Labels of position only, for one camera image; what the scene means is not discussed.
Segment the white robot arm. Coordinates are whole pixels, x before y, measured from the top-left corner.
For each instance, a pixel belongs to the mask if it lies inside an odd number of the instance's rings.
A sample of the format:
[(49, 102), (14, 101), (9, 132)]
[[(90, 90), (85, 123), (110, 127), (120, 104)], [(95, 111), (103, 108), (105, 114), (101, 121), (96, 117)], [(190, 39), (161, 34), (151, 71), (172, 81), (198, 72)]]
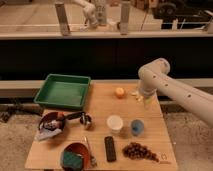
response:
[(159, 90), (213, 127), (213, 95), (169, 77), (169, 71), (170, 64), (165, 58), (141, 66), (138, 70), (139, 93), (147, 99)]

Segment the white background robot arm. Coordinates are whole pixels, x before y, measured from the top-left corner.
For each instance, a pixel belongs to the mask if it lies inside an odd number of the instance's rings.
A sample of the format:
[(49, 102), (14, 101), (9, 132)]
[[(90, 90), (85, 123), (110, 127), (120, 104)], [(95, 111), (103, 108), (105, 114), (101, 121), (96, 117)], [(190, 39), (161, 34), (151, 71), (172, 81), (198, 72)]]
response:
[(83, 8), (83, 14), (89, 21), (89, 25), (92, 28), (96, 28), (98, 26), (98, 20), (95, 16), (95, 5), (88, 2), (87, 0), (73, 0), (73, 2)]

